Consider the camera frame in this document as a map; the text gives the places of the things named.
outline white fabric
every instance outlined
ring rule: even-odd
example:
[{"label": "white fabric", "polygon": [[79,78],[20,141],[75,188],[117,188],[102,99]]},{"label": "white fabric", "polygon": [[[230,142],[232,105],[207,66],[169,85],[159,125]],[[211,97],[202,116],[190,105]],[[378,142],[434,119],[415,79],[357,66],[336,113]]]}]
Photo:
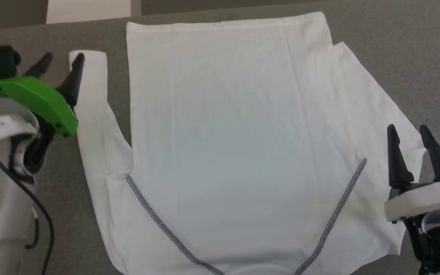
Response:
[{"label": "white fabric", "polygon": [[[419,133],[322,13],[222,23],[127,25],[132,148],[107,97],[105,54],[84,51],[76,115],[108,255],[124,274],[293,274],[312,254],[363,158],[368,162],[306,274],[349,274],[398,254],[386,221],[386,127],[416,181]],[[70,59],[78,54],[72,52]]]}]

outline gray table surface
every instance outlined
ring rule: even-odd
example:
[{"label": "gray table surface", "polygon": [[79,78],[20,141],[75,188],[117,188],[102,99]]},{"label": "gray table surface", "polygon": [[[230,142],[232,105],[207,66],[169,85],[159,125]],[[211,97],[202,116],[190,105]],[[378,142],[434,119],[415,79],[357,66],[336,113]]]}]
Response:
[{"label": "gray table surface", "polygon": [[[127,21],[194,23],[285,17],[314,11],[325,13],[334,43],[346,42],[414,126],[427,124],[440,143],[440,0],[335,0],[30,26],[0,30],[0,44],[11,44],[20,52],[21,71],[45,52],[52,52],[54,62],[43,80],[53,86],[66,76],[71,50],[106,52],[108,101],[129,141]],[[432,178],[426,156],[421,179]],[[37,195],[56,229],[48,274],[119,274],[108,259],[98,230],[77,139],[54,141],[38,179]],[[45,222],[41,227],[40,244],[24,255],[22,274],[38,274],[42,266],[49,235]],[[400,256],[386,256],[355,274],[416,274],[418,266],[405,238]]]}]

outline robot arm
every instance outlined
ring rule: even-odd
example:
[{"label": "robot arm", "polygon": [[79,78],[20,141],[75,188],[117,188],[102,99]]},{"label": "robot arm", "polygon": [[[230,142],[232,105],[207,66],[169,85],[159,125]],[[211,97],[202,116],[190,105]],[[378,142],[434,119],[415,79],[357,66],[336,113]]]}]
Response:
[{"label": "robot arm", "polygon": [[421,262],[420,275],[440,274],[440,146],[422,125],[421,136],[429,151],[435,179],[432,183],[411,183],[399,148],[400,139],[393,125],[388,126],[388,173],[390,198],[385,203],[386,219],[403,221],[414,255]]},{"label": "robot arm", "polygon": [[[16,274],[23,248],[34,247],[38,241],[33,204],[42,210],[50,227],[42,274],[52,251],[52,221],[34,195],[34,175],[42,169],[55,134],[66,137],[76,132],[72,108],[77,102],[84,55],[75,59],[72,72],[56,89],[39,80],[51,59],[50,53],[45,54],[23,76],[16,76],[19,54],[11,47],[0,47],[0,274]],[[32,211],[35,240],[25,246]]]}]

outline black cable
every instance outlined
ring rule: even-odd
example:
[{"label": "black cable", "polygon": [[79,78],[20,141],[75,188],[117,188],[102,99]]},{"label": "black cable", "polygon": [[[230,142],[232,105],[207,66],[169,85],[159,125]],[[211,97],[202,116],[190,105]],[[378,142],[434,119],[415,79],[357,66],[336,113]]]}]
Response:
[{"label": "black cable", "polygon": [[38,217],[34,218],[33,221],[35,222],[35,236],[33,236],[32,244],[25,245],[26,249],[34,249],[35,246],[37,246],[37,244],[38,244],[39,235],[40,235],[40,223],[38,221]]},{"label": "black cable", "polygon": [[14,181],[14,183],[16,183],[16,185],[19,186],[19,188],[21,188],[33,200],[33,202],[35,202],[35,204],[42,211],[45,218],[47,219],[47,222],[49,223],[50,243],[49,243],[49,249],[47,250],[47,255],[45,256],[44,267],[42,268],[42,275],[44,275],[45,272],[47,271],[47,265],[49,264],[52,248],[54,247],[54,224],[52,223],[52,219],[49,213],[47,212],[47,210],[45,209],[44,205],[39,201],[39,199],[35,197],[35,195],[30,190],[28,190],[28,188],[26,188],[26,186],[18,179],[18,177],[13,173],[11,173],[1,161],[0,161],[0,169],[3,172],[5,172],[5,174],[7,174]]}]

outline gray seam stitching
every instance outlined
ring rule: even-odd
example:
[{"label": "gray seam stitching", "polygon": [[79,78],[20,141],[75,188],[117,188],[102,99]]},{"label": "gray seam stitching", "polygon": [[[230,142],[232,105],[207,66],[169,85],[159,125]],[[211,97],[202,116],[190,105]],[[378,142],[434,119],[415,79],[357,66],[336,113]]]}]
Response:
[{"label": "gray seam stitching", "polygon": [[322,248],[324,247],[325,240],[327,240],[328,234],[332,230],[332,227],[335,224],[335,220],[337,220],[337,217],[339,216],[340,212],[342,211],[342,207],[346,203],[347,199],[349,198],[349,195],[353,191],[354,185],[356,184],[356,181],[358,181],[359,176],[361,175],[361,172],[363,171],[366,162],[368,160],[366,158],[363,159],[363,161],[359,164],[359,167],[356,169],[356,172],[351,179],[351,182],[349,182],[349,185],[346,188],[346,191],[344,191],[344,195],[342,195],[342,198],[339,201],[339,204],[335,208],[334,213],[332,214],[332,217],[330,217],[330,220],[328,221],[327,225],[325,226],[325,229],[323,231],[322,236],[320,237],[320,240],[318,241],[317,247],[315,248],[315,251],[312,253],[312,255],[304,261],[304,263],[296,270],[295,275],[300,275],[303,273],[318,257],[320,252],[322,251]]},{"label": "gray seam stitching", "polygon": [[149,203],[145,200],[145,198],[142,196],[142,193],[138,190],[135,182],[133,182],[133,179],[130,176],[127,176],[125,178],[130,185],[131,189],[133,190],[133,193],[137,196],[138,200],[140,201],[140,204],[145,208],[149,216],[157,223],[157,225],[161,228],[161,230],[166,233],[166,235],[171,239],[171,241],[178,247],[178,249],[181,250],[181,252],[191,261],[192,263],[202,266],[208,270],[210,270],[215,275],[225,275],[222,271],[214,268],[212,265],[205,263],[203,261],[200,261],[197,259],[184,245],[183,243],[174,235],[174,233],[167,228],[167,226],[162,222],[162,220],[157,216],[157,214],[154,212],[152,207],[150,207]]},{"label": "gray seam stitching", "polygon": [[[315,251],[312,253],[312,255],[304,261],[304,263],[296,270],[295,275],[300,275],[303,273],[319,256],[320,252],[322,251],[322,248],[324,247],[325,241],[327,240],[328,234],[332,230],[332,227],[335,224],[335,221],[337,220],[337,217],[339,216],[340,212],[342,211],[342,207],[346,203],[347,199],[349,198],[349,195],[353,191],[354,185],[356,185],[356,181],[358,181],[359,176],[361,175],[365,165],[366,165],[367,159],[364,158],[362,162],[359,164],[359,167],[356,169],[356,172],[353,175],[353,178],[349,182],[349,185],[347,186],[346,190],[344,191],[344,194],[342,195],[342,198],[340,199],[339,203],[337,204],[337,207],[335,208],[335,211],[332,214],[332,217],[330,217],[329,222],[325,226],[325,229],[323,231],[322,236],[320,237],[320,240],[318,241],[317,247],[315,248]],[[178,247],[178,249],[191,261],[192,263],[202,266],[206,268],[207,270],[210,270],[215,275],[225,275],[222,271],[216,269],[212,265],[205,263],[203,261],[200,261],[198,258],[196,258],[184,245],[183,243],[174,235],[174,233],[171,232],[171,230],[163,223],[163,221],[157,216],[157,214],[154,212],[152,207],[150,207],[149,203],[145,200],[145,198],[142,196],[142,193],[140,190],[138,190],[135,182],[130,176],[127,176],[125,178],[127,180],[127,183],[130,185],[131,189],[133,190],[133,193],[135,193],[136,197],[138,198],[140,204],[145,208],[149,216],[155,221],[155,223],[161,228],[161,230],[171,239],[171,241]]]}]

